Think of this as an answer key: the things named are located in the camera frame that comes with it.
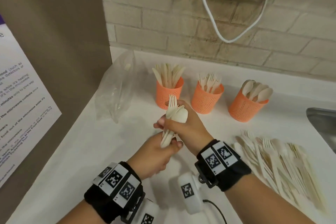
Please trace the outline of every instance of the purple header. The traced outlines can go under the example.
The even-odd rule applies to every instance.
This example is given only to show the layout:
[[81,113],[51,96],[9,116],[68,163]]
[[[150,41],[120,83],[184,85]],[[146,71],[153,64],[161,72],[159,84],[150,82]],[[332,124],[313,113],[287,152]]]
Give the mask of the purple header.
[[2,24],[5,24],[5,22],[4,22],[3,18],[0,15],[0,25],[2,25]]

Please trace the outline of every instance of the black wristband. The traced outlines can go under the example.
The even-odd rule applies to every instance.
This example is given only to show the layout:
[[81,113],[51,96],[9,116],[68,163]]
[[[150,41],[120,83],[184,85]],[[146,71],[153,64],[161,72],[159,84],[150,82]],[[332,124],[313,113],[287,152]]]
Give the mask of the black wristband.
[[[130,174],[141,182],[138,175],[126,162],[120,162],[119,164],[126,168]],[[136,205],[137,199],[142,195],[142,193],[143,187],[140,184],[132,194],[131,199],[127,202],[125,207],[122,208],[113,201],[113,197],[107,195],[98,186],[92,185],[84,194],[84,199],[95,209],[104,222],[111,223],[118,216],[127,214],[129,210]]]
[[[207,146],[205,146],[198,154],[197,159],[199,160],[198,166],[201,167],[204,176],[213,182],[214,174],[212,173],[210,167],[208,167],[207,163],[202,157],[202,153],[209,149],[210,147],[217,144],[219,141],[214,139],[212,140]],[[215,177],[217,179],[217,186],[220,188],[221,191],[227,191],[230,189],[234,184],[236,184],[244,175],[250,174],[252,171],[245,162],[240,159],[239,154],[237,154],[230,146],[224,143],[225,146],[231,151],[231,153],[237,158],[237,162],[227,166],[225,165],[225,170],[221,171]]]

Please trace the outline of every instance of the plastic bag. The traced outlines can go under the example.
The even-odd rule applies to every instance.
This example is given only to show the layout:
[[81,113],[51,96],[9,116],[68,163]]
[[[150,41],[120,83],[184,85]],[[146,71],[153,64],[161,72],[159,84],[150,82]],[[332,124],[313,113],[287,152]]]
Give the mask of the plastic bag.
[[112,118],[118,123],[120,116],[131,105],[137,80],[133,51],[123,52],[107,69],[95,96],[98,120]]

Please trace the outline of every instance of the orange mesh cup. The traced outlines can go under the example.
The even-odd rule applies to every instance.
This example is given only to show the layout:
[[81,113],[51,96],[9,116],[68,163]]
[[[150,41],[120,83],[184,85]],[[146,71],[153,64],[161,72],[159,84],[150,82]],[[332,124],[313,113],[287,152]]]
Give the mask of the orange mesh cup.
[[245,97],[242,94],[242,90],[240,90],[229,107],[229,114],[237,121],[248,122],[267,103],[268,99],[260,103],[255,103]]
[[182,86],[183,86],[183,78],[180,77],[174,89],[168,89],[164,86],[161,86],[158,81],[156,81],[156,104],[161,109],[167,110],[166,102],[169,101],[169,95],[175,95],[177,99],[180,98]]
[[218,99],[224,92],[224,86],[221,84],[215,91],[214,94],[205,92],[200,83],[197,82],[194,96],[192,97],[191,106],[192,108],[200,114],[208,114],[212,111]]

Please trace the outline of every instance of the brick wall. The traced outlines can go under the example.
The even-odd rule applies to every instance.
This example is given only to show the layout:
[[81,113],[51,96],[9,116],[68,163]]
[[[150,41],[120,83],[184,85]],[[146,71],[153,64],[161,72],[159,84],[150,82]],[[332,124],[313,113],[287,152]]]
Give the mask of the brick wall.
[[[220,41],[201,0],[103,0],[110,45],[336,81],[336,0],[269,0]],[[207,0],[232,39],[263,0]]]

